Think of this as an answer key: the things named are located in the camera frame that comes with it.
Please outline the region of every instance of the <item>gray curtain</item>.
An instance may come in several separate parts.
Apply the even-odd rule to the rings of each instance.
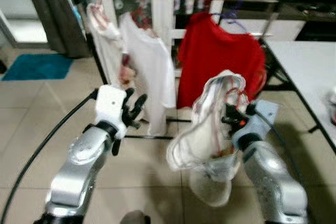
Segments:
[[[70,58],[90,52],[68,0],[32,0],[52,50]]]

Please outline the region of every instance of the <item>garment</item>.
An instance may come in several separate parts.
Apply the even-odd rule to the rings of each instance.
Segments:
[[[107,22],[103,28],[92,12],[92,4],[87,7],[89,27],[94,39],[97,54],[109,84],[120,87],[123,42],[121,34],[113,23]]]
[[[249,100],[265,74],[265,54],[249,34],[230,34],[212,21],[211,14],[194,14],[186,28],[178,60],[182,74],[177,108],[192,106],[206,81],[225,69],[242,75]]]
[[[226,104],[235,105],[242,112],[246,110],[244,87],[244,78],[228,70],[209,79],[193,105],[191,126],[167,148],[170,168],[190,169],[190,189],[213,207],[227,204],[231,180],[239,168],[238,151],[229,137],[231,126],[220,120],[226,117]]]
[[[136,92],[148,95],[144,118],[150,122],[149,134],[164,134],[165,110],[176,107],[173,61],[163,41],[138,28],[130,13],[121,15],[119,24],[130,65],[135,67]]]

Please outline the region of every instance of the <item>white shirt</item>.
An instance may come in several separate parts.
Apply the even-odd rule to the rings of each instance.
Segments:
[[[176,107],[173,61],[163,41],[138,28],[130,13],[121,15],[119,21],[125,48],[136,68],[137,93],[148,95],[144,110],[150,122],[149,134],[164,134],[165,110]]]
[[[93,15],[91,6],[94,5],[89,4],[87,7],[89,27],[105,77],[109,84],[120,87],[123,47],[120,32],[111,22],[106,23],[106,28],[101,27]]]

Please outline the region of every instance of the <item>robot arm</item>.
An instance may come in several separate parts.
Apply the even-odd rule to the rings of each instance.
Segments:
[[[278,106],[258,101],[255,110],[273,124]],[[307,223],[307,195],[288,173],[275,149],[263,141],[270,126],[257,114],[233,135],[236,148],[243,151],[247,176],[254,184],[266,223]]]
[[[127,126],[134,122],[146,100],[139,97],[134,109],[126,105],[133,90],[123,91],[103,85],[96,101],[95,125],[89,125],[83,135],[69,146],[68,157],[51,183],[46,198],[46,212],[36,224],[82,223],[94,189],[97,173],[110,151],[117,155],[120,140]]]

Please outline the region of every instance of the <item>black cable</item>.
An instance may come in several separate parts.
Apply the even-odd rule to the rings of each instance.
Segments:
[[[293,157],[290,155],[289,153],[289,150],[287,149],[287,146],[286,146],[286,142],[284,140],[284,138],[280,135],[280,133],[277,131],[277,129],[274,127],[273,124],[271,124],[271,122],[266,118],[264,117],[259,111],[255,110],[256,114],[265,122],[267,123],[268,126],[271,127],[272,131],[274,132],[274,134],[276,135],[276,137],[280,140],[280,142],[283,144],[285,150],[286,150],[286,153],[289,157],[289,160],[292,164],[292,167],[294,168],[295,170],[295,173],[296,173],[296,176],[298,177],[298,180],[299,180],[299,183],[301,184],[301,186],[303,186],[303,188],[306,190],[306,187],[303,183],[303,179],[302,179],[302,176],[301,176],[301,173],[299,172],[299,169],[298,169],[298,166],[296,165],[296,162],[294,161]],[[310,216],[310,218],[312,219],[313,223],[317,223],[316,222],[316,219],[315,217],[313,216],[312,214],[312,211],[311,211],[311,207],[310,205],[308,204],[307,205],[307,213],[308,215]]]
[[[15,181],[14,186],[12,187],[12,190],[10,191],[10,195],[7,199],[4,211],[2,213],[1,217],[1,224],[5,224],[6,216],[10,207],[10,204],[12,203],[12,200],[14,198],[14,195],[16,193],[16,190],[21,183],[21,180],[23,179],[25,173],[33,163],[34,159],[37,157],[37,155],[41,152],[43,147],[49,142],[49,140],[52,138],[52,136],[61,128],[61,126],[73,115],[75,114],[87,101],[90,99],[96,99],[98,94],[98,90],[94,90],[92,93],[90,93],[83,101],[81,101],[76,107],[74,107],[54,128],[53,130],[48,134],[48,136],[43,140],[42,143],[37,147],[37,149],[34,151],[33,155],[30,157],[30,159],[26,162],[25,166],[22,168],[21,172],[17,176],[17,179]]]

